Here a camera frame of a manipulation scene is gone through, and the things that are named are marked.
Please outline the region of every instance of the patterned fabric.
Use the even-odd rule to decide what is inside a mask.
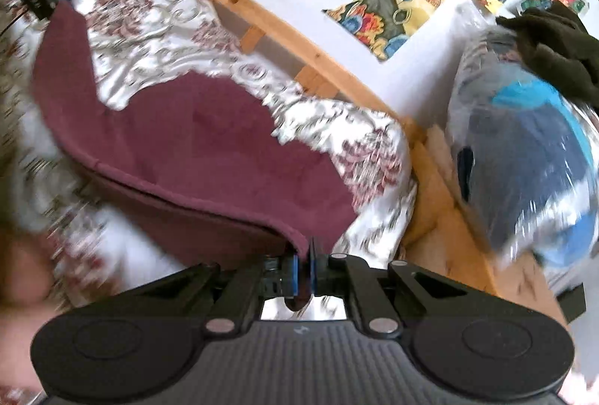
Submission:
[[[416,185],[406,138],[384,113],[304,95],[287,75],[258,54],[241,54],[209,0],[73,0],[88,19],[97,92],[106,106],[124,109],[145,87],[195,70],[229,75],[259,98],[275,121],[280,143],[300,140],[330,154],[354,194],[356,220],[335,251],[385,267],[411,217]],[[22,11],[19,0],[0,0],[0,27]],[[51,248],[74,305],[136,287],[182,269],[115,208],[97,199],[62,157],[28,94],[35,52],[46,27],[30,14],[0,39],[2,130],[13,141],[9,216],[29,231],[48,231],[65,243]],[[314,299],[311,318],[343,317],[334,299]],[[264,317],[288,315],[281,301]]]

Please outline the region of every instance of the burgundy fabric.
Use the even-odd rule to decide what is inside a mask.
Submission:
[[[190,72],[138,92],[121,112],[97,99],[85,18],[61,2],[32,86],[59,146],[182,263],[234,268],[251,255],[330,250],[353,222],[327,155],[281,146],[261,102],[230,78]]]

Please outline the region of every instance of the plastic bag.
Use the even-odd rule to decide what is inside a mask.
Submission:
[[[516,37],[485,29],[465,50],[447,136],[464,202],[504,266],[532,248],[568,266],[597,238],[599,132],[521,64]]]

